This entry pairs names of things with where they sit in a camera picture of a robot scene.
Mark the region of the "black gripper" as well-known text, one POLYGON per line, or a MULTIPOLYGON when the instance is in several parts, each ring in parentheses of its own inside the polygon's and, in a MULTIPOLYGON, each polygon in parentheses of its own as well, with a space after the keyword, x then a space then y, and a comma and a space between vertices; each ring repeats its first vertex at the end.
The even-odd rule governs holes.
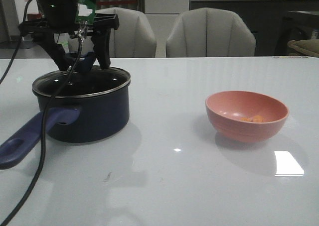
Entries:
POLYGON ((93 32, 91 41, 101 69, 111 65, 109 41, 111 29, 118 29, 119 19, 116 14, 98 14, 95 12, 93 25, 76 24, 75 15, 78 0, 37 0, 43 14, 41 19, 26 21, 19 24, 22 36, 31 34, 37 43, 55 62, 60 71, 66 71, 69 64, 65 60, 65 50, 57 44, 53 33, 81 34, 93 32))

